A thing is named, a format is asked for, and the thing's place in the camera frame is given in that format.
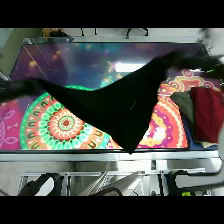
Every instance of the pile of clothes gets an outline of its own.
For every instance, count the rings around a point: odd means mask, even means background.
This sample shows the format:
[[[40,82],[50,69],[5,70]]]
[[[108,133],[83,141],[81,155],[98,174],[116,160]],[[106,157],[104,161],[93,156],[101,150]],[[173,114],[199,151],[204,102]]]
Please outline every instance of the pile of clothes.
[[[192,87],[187,92],[173,93],[171,99],[187,118],[194,143],[201,143],[204,148],[218,143],[218,135],[224,122],[224,99],[221,91]]]

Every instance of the folded black garment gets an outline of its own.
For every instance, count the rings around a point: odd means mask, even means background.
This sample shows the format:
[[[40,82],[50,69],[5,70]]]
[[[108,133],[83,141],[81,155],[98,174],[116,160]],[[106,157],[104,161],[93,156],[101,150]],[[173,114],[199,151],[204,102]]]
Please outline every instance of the folded black garment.
[[[197,63],[196,59],[179,60],[180,55],[171,52],[154,58],[119,81],[94,91],[70,89],[42,79],[2,82],[0,102],[45,90],[81,120],[108,133],[126,152],[132,153],[149,127],[166,70],[174,64],[178,68],[196,68],[201,61],[205,63],[198,58]]]

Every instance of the red cloth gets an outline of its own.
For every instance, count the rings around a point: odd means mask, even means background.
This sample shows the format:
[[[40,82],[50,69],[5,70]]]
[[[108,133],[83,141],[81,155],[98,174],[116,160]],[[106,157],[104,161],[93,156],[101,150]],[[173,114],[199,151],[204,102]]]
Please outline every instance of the red cloth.
[[[194,103],[195,140],[218,143],[224,121],[224,100],[221,92],[211,88],[191,88]]]

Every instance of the chair leg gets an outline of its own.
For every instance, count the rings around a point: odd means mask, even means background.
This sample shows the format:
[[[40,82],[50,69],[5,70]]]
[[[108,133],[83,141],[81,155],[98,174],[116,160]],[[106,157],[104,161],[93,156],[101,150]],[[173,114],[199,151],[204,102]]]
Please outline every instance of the chair leg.
[[[129,33],[130,33],[130,31],[131,31],[131,28],[128,28],[128,32],[127,32],[127,35],[126,35],[126,39],[129,38]]]
[[[82,28],[81,28],[81,31],[82,31],[82,36],[84,37],[84,33],[83,33],[83,30],[82,30]]]
[[[143,28],[143,30],[145,30],[145,31],[146,31],[146,34],[145,34],[145,36],[148,36],[148,35],[149,35],[149,31],[148,31],[148,28]]]

